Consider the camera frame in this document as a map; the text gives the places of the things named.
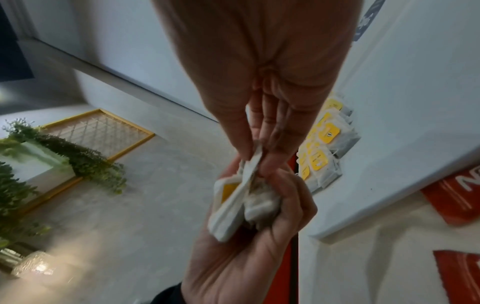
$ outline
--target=grid panel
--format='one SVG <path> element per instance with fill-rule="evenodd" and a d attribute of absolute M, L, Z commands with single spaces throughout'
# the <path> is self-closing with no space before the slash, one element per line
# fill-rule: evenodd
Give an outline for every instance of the grid panel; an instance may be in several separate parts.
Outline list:
<path fill-rule="evenodd" d="M 66 121 L 47 128 L 45 132 L 97 150 L 107 158 L 149 136 L 148 133 L 103 112 Z"/>

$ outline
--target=yellow frame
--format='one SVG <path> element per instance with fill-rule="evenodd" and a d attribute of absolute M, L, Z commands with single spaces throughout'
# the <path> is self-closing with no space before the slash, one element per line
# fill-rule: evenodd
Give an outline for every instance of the yellow frame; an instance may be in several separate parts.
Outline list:
<path fill-rule="evenodd" d="M 46 125 L 43 125 L 43 128 L 52 128 L 52 127 L 57 127 L 59 125 L 62 125 L 64 123 L 67 123 L 67 122 L 70 122 L 70 121 L 73 121 L 73 120 L 77 120 L 79 118 L 82 118 L 82 117 L 87 117 L 87 116 L 90 116 L 92 114 L 95 114 L 95 113 L 104 113 L 108 116 L 111 116 L 115 119 L 118 119 L 134 128 L 137 128 L 145 133 L 148 134 L 147 137 L 143 138 L 142 140 L 139 140 L 138 142 L 134 143 L 133 145 L 121 150 L 119 153 L 113 155 L 113 156 L 110 156 L 108 158 L 108 160 L 110 161 L 115 161 L 117 159 L 119 159 L 120 157 L 124 156 L 125 154 L 129 153 L 131 150 L 135 149 L 136 147 L 138 147 L 139 145 L 147 142 L 148 140 L 150 140 L 152 137 L 155 136 L 155 133 L 153 133 L 152 131 L 149 131 L 145 128 L 142 128 L 141 126 L 138 126 L 128 120 L 125 120 L 123 119 L 122 117 L 119 117 L 113 113 L 110 113 L 109 111 L 106 111 L 104 109 L 95 109 L 95 110 L 91 110 L 91 111 L 88 111 L 88 112 L 85 112 L 85 113 L 81 113 L 81 114 L 78 114 L 78 115 L 75 115 L 75 116 L 71 116 L 71 117 L 67 117 L 67 118 L 64 118 L 64 119 L 61 119 L 59 121 L 55 121 L 55 122 L 52 122 L 52 123 L 49 123 L 49 124 L 46 124 Z M 37 197 L 36 199 L 30 201 L 21 211 L 20 213 L 21 214 L 26 214 L 30 211 L 32 211 L 33 209 L 37 208 L 38 206 L 42 205 L 43 203 L 45 203 L 46 201 L 48 201 L 49 199 L 51 199 L 52 197 L 56 196 L 57 194 L 71 188 L 72 186 L 78 184 L 81 180 L 83 180 L 82 177 L 74 177 L 72 178 L 71 180 L 69 181 L 66 181 L 65 183 L 53 188 L 52 190 L 42 194 L 41 196 Z"/>

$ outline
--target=gray floor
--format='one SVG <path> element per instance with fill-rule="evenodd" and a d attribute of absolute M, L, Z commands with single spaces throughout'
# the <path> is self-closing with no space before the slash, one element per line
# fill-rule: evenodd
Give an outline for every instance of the gray floor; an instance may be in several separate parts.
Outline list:
<path fill-rule="evenodd" d="M 160 137 L 120 162 L 122 195 L 82 182 L 33 213 L 53 227 L 48 252 L 90 269 L 82 282 L 67 292 L 2 274 L 1 303 L 130 304 L 181 280 L 219 171 Z"/>

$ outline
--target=hand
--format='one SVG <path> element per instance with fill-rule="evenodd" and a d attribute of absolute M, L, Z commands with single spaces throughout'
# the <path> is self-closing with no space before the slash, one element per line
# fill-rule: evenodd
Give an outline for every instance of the hand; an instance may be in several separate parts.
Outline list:
<path fill-rule="evenodd" d="M 239 161 L 240 157 L 236 158 L 220 178 L 235 174 Z M 228 242 L 220 243 L 205 223 L 181 285 L 188 304 L 262 303 L 291 238 L 317 212 L 310 191 L 298 176 L 277 169 L 267 181 L 282 197 L 272 227 L 260 232 L 242 227 Z"/>
<path fill-rule="evenodd" d="M 206 108 L 267 176 L 305 139 L 350 48 L 361 0 L 152 0 Z M 246 105 L 250 108 L 250 124 Z"/>

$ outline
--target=white wall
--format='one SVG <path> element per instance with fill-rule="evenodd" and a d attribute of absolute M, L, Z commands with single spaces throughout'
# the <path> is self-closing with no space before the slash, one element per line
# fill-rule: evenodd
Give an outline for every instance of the white wall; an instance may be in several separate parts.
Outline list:
<path fill-rule="evenodd" d="M 23 0 L 36 37 L 210 118 L 150 0 Z"/>

